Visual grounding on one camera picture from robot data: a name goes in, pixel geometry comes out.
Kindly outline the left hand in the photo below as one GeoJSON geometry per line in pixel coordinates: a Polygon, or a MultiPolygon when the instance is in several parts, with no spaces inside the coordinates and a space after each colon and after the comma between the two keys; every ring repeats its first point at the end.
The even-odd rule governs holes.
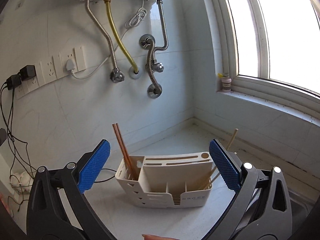
{"type": "Polygon", "coordinates": [[[144,238],[144,240],[178,240],[171,237],[161,237],[161,236],[147,235],[147,234],[142,234],[142,237],[144,238]]]}

